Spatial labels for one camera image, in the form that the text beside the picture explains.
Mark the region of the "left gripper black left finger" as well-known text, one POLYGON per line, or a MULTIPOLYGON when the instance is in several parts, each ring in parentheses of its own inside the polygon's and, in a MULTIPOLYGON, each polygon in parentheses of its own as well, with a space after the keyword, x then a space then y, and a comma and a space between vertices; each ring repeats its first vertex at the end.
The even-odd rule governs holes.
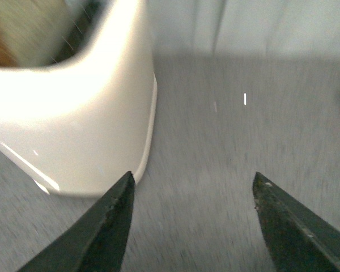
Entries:
POLYGON ((134 192, 134 177, 128 171, 20 271, 120 271, 130 231, 134 192))

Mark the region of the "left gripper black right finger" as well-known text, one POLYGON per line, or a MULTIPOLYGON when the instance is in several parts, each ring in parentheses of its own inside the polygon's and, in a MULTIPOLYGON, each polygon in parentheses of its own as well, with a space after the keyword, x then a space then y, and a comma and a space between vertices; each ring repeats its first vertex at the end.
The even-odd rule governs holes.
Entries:
POLYGON ((337 229, 259 172, 252 192, 276 271, 340 271, 337 229))

